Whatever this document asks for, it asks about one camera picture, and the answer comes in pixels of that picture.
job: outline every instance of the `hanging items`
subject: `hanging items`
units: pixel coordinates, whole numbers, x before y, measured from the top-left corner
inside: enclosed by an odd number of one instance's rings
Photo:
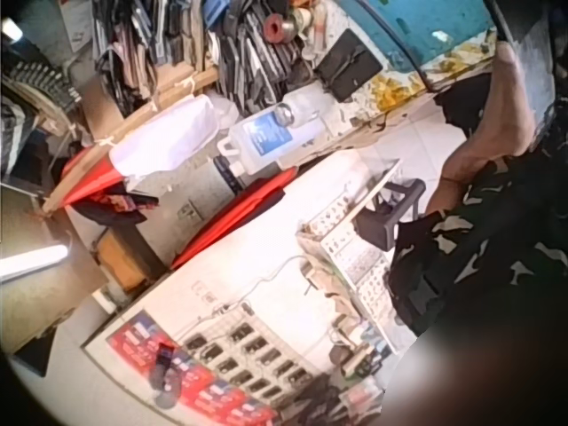
[[[192,4],[192,0],[92,0],[96,69],[124,117],[155,95],[156,67],[198,65],[203,49],[193,33],[193,27],[199,26]]]
[[[284,14],[274,14],[282,10]],[[241,115],[273,107],[313,79],[296,37],[310,20],[309,11],[293,13],[288,2],[239,0],[211,28],[220,47],[217,89],[237,104]]]

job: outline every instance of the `sticker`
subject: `sticker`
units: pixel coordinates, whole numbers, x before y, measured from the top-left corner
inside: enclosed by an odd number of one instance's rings
[[[274,113],[262,115],[242,126],[261,156],[271,153],[292,140],[286,127],[276,122]]]

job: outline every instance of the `plastic jug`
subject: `plastic jug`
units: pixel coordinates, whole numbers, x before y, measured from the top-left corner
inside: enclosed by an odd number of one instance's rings
[[[276,119],[283,126],[301,127],[323,116],[334,104],[333,95],[318,80],[284,96],[276,106]]]
[[[229,136],[217,143],[219,152],[231,161],[235,176],[254,175],[296,147],[326,131],[320,118],[297,127],[278,123],[275,106],[265,109],[229,129]]]

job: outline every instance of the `red fabric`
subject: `red fabric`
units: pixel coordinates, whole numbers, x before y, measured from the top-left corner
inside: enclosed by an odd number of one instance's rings
[[[236,225],[246,219],[263,200],[292,182],[297,173],[297,168],[288,169],[272,179],[259,179],[254,182],[195,235],[185,246],[184,251],[174,259],[171,269],[183,266],[204,249],[231,233]]]
[[[67,162],[61,178],[63,178],[75,164],[90,150],[90,148],[83,149],[79,154]],[[79,201],[89,195],[98,193],[109,186],[118,184],[124,180],[121,175],[113,166],[110,158],[105,155],[89,172],[81,179],[81,181],[73,188],[71,192],[63,199],[63,206],[67,206],[75,201]]]

